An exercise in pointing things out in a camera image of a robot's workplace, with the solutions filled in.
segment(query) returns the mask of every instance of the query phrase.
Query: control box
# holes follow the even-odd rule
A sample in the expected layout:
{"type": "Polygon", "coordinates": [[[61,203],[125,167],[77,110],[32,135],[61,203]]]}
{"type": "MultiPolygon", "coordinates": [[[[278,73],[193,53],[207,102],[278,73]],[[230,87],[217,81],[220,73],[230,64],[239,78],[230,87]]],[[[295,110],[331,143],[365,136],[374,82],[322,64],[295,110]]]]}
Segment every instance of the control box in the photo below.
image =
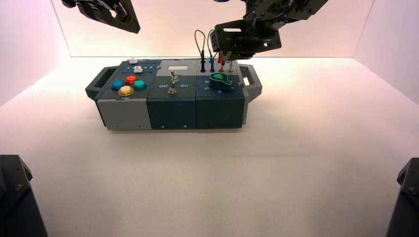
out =
{"type": "Polygon", "coordinates": [[[219,69],[201,72],[200,59],[129,59],[104,68],[86,93],[109,130],[240,128],[262,85],[252,65],[219,69]]]}

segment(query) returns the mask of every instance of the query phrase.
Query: blue button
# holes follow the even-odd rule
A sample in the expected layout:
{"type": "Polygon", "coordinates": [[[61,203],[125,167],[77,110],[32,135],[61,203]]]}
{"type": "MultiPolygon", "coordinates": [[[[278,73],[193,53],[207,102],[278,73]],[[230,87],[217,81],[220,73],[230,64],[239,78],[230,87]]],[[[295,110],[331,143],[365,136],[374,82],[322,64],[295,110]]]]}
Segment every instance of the blue button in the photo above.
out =
{"type": "Polygon", "coordinates": [[[112,90],[114,91],[118,91],[121,87],[124,86],[124,82],[121,80],[116,80],[114,81],[114,83],[112,84],[112,90]]]}
{"type": "Polygon", "coordinates": [[[142,80],[138,80],[134,82],[134,89],[135,90],[144,90],[146,88],[145,82],[142,80]]]}

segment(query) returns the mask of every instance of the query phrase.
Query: carrying handle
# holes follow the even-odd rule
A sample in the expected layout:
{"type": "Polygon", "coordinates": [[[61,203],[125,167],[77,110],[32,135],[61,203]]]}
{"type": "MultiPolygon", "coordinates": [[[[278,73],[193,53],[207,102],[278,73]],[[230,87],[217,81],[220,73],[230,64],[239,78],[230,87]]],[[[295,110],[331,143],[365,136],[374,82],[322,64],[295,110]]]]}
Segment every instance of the carrying handle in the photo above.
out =
{"type": "Polygon", "coordinates": [[[243,78],[247,78],[249,85],[245,85],[245,89],[249,93],[249,102],[262,94],[262,83],[252,65],[239,64],[240,72],[243,78]]]}
{"type": "Polygon", "coordinates": [[[111,78],[112,74],[117,68],[118,66],[107,67],[99,72],[93,81],[86,87],[86,93],[90,99],[95,100],[97,93],[102,90],[103,86],[106,84],[109,78],[111,78]]]}

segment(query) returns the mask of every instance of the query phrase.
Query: green button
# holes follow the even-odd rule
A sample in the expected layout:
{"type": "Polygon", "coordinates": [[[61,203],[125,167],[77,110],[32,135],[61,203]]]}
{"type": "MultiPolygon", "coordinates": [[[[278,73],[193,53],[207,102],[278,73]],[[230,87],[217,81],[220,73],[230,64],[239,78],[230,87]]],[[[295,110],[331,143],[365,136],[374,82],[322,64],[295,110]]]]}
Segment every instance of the green button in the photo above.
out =
{"type": "Polygon", "coordinates": [[[138,80],[138,81],[134,82],[133,87],[134,87],[135,90],[144,90],[146,88],[145,82],[142,81],[142,80],[138,80]]]}

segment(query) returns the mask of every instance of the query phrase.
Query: white tabletop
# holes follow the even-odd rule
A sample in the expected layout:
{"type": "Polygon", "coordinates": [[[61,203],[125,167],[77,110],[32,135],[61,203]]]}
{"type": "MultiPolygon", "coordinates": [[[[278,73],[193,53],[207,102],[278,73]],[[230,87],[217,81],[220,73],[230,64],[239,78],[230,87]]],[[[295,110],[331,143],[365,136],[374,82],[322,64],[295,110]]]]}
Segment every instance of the white tabletop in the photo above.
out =
{"type": "Polygon", "coordinates": [[[0,108],[51,237],[383,237],[419,106],[354,59],[258,58],[238,130],[108,131],[72,58],[0,108]]]}

